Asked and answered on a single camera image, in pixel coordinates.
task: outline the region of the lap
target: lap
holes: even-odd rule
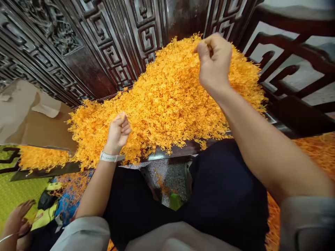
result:
[[[243,250],[264,249],[267,192],[245,165],[236,142],[213,144],[196,157],[190,172],[192,195],[179,210],[183,220]]]
[[[139,170],[117,167],[110,198],[104,213],[111,240],[124,250],[130,240],[162,225],[181,221],[178,214],[152,198],[152,193]]]
[[[222,140],[201,152],[190,172],[192,195],[175,212],[152,198],[139,170],[116,168],[104,218],[118,250],[178,221],[243,250],[264,250],[267,192],[245,165],[235,141]]]

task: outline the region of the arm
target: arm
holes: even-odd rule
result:
[[[127,143],[130,132],[131,128],[126,114],[119,114],[110,125],[107,143],[103,151],[110,155],[120,154],[122,147]],[[80,200],[76,218],[102,217],[109,199],[115,166],[115,162],[99,162]]]
[[[231,88],[231,44],[213,34],[197,52],[201,85],[225,114],[246,165],[276,202],[290,196],[334,196],[331,179]]]
[[[27,200],[10,213],[1,234],[0,251],[16,251],[19,234],[23,234],[29,228],[29,222],[24,216],[34,204],[35,200]]]

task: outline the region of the sleeve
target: sleeve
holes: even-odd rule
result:
[[[101,217],[82,217],[65,227],[51,251],[106,251],[110,239],[107,221]]]
[[[282,202],[280,251],[326,250],[335,234],[335,199],[291,197]]]

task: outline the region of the cardboard box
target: cardboard box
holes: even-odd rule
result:
[[[32,145],[74,154],[77,142],[67,129],[71,108],[25,80],[0,92],[0,144]]]

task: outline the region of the white watch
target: white watch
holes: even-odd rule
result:
[[[120,160],[124,160],[125,157],[125,155],[109,155],[107,153],[104,153],[103,151],[100,154],[100,160],[108,162],[118,162]]]

